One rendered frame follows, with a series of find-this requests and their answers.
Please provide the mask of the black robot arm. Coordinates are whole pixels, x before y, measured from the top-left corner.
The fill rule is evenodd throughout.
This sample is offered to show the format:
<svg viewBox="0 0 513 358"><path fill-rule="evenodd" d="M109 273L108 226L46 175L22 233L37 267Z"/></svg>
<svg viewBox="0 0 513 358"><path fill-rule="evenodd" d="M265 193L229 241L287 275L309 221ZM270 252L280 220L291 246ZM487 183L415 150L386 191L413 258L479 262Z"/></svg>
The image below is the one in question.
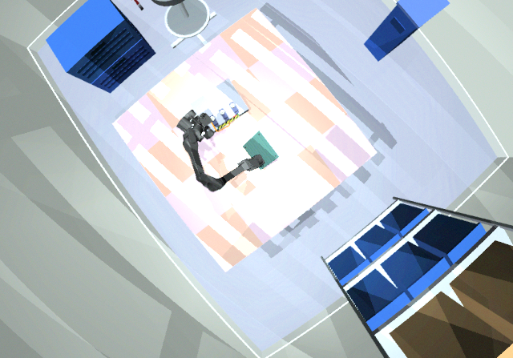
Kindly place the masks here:
<svg viewBox="0 0 513 358"><path fill-rule="evenodd" d="M212 123L212 119L206 112L202 112L200 117L197 119L197 122L203 126L205 129L210 123ZM199 126L194 126L193 123L183 117L178 124L176 125L183 134L183 146L186 152L189 155L189 158L192 163L193 170L196 175L196 181L201 183L204 187L209 189L210 192L219 191L222 189L225 184L239 175L243 171L253 171L262 164L265 163L261 155L255 155L251 159L244 159L238 163L238 167L234 170L230 171L228 174L216 179L210 175L205 174L203 164L200 159L200 155L198 152L198 141L201 142L204 139L202 136L202 129Z"/></svg>

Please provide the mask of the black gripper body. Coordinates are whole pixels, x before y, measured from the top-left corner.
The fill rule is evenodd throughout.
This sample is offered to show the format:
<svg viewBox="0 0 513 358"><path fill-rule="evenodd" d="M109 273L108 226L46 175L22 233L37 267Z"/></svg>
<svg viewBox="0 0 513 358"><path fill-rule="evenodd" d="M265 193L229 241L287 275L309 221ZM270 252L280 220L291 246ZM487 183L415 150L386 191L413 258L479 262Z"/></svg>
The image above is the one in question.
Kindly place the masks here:
<svg viewBox="0 0 513 358"><path fill-rule="evenodd" d="M208 130L208 127L206 127L205 129L203 128L203 126L201 124L199 124L197 122L197 119L198 117L196 116L197 113L194 111L194 110L190 110L184 117L188 120L191 120L192 119L192 123L194 124L193 126L199 126L201 127L202 131L205 133L203 136L206 138L206 139L210 139L214 134L215 134L215 131L213 131L212 129L210 129L210 131L207 131ZM195 117L196 116L196 117ZM195 118L194 118L195 117Z"/></svg>

